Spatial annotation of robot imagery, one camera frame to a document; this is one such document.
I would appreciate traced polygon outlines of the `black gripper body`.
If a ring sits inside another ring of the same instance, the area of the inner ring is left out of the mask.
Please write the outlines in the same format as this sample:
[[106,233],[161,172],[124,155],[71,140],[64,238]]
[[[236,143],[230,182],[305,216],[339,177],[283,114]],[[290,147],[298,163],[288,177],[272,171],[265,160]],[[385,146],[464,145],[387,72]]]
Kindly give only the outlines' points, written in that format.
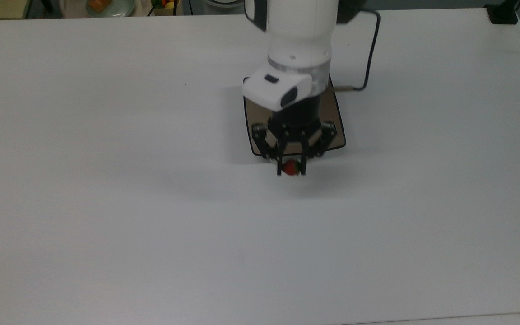
[[291,129],[315,132],[322,126],[321,101],[322,95],[316,95],[298,101],[279,112],[273,112],[267,123],[268,130],[275,136]]

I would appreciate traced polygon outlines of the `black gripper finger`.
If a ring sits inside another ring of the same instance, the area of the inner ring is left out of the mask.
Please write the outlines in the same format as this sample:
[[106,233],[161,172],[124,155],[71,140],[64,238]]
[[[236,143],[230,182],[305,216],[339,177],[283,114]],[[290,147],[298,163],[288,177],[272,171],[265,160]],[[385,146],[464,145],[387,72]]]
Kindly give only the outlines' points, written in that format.
[[267,141],[269,128],[267,124],[252,124],[251,138],[256,144],[256,148],[260,152],[260,156],[266,160],[275,161],[277,168],[277,176],[282,176],[283,173],[283,150],[285,147],[279,139],[276,139],[276,144],[270,145]]
[[338,134],[338,130],[331,121],[315,121],[301,130],[301,175],[306,174],[309,160],[323,156],[332,140]]

